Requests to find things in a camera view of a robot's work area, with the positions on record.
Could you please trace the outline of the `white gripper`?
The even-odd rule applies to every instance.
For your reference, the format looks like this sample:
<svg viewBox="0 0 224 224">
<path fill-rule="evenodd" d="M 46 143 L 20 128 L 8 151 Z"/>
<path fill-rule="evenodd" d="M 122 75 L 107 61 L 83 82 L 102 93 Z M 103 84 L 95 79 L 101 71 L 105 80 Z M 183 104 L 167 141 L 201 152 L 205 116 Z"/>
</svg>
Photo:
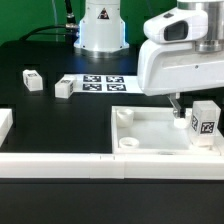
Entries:
<svg viewBox="0 0 224 224">
<path fill-rule="evenodd" d="M 176 7 L 144 24 L 137 79 L 148 96 L 169 94 L 182 117 L 179 92 L 224 86 L 224 7 Z"/>
</svg>

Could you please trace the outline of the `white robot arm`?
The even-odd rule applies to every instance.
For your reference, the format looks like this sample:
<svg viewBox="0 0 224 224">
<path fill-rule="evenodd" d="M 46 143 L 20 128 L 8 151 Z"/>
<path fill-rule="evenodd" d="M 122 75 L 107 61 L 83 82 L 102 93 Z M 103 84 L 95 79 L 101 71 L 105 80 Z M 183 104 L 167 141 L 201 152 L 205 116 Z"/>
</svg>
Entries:
<svg viewBox="0 0 224 224">
<path fill-rule="evenodd" d="M 143 26 L 137 81 L 147 96 L 224 87 L 224 0 L 177 0 Z M 129 48 L 120 0 L 86 0 L 74 47 L 93 57 Z"/>
</svg>

